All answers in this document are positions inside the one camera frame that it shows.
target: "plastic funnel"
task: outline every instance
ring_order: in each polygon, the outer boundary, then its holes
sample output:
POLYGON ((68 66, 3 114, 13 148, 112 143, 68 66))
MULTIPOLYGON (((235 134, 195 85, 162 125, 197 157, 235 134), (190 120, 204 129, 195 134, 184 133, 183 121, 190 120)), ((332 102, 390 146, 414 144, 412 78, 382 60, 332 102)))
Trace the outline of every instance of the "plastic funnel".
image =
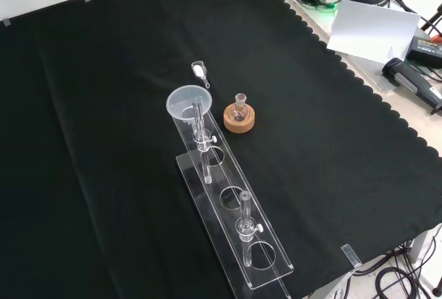
POLYGON ((212 105, 212 96, 203 87, 186 85, 174 90, 166 101, 169 114, 185 122, 194 122, 193 104, 200 103, 201 113, 207 113, 212 105))

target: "small glass vial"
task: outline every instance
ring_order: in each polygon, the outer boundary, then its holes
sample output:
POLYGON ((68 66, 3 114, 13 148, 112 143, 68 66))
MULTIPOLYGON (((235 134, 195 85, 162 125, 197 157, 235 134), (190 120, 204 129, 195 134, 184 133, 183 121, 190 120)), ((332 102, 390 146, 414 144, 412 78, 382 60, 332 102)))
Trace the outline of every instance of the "small glass vial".
POLYGON ((230 108, 229 117, 233 121, 242 122, 249 118, 249 109, 246 105, 246 95, 239 93, 235 96, 235 104, 230 108))

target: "clear acrylic stand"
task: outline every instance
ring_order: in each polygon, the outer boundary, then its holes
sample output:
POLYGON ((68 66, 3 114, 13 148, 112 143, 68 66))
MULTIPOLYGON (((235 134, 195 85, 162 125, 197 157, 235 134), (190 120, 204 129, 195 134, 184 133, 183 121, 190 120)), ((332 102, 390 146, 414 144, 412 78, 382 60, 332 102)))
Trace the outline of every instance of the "clear acrylic stand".
POLYGON ((287 254, 236 162, 199 86, 173 91, 166 107, 188 153, 177 163, 237 299, 290 298, 287 254))

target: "black tablecloth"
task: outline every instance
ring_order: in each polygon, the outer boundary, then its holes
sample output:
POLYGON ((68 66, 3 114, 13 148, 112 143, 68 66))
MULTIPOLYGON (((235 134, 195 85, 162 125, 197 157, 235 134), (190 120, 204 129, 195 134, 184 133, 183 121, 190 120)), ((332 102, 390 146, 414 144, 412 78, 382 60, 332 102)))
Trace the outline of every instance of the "black tablecloth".
POLYGON ((17 284, 26 275, 35 297, 50 296, 51 282, 68 297, 81 280, 83 297, 231 296, 176 168, 185 149, 165 108, 172 90, 199 83, 196 60, 220 126, 236 93, 256 111, 251 132, 225 135, 295 266, 293 298, 352 268, 344 244, 365 262, 442 222, 437 152, 282 0, 74 0, 13 19, 0 36, 12 202, 2 222, 26 233, 47 215, 52 231, 38 235, 46 251, 12 236, 2 253, 23 266, 10 275, 9 260, 1 272, 17 284), (38 278, 34 257, 60 252, 38 278))

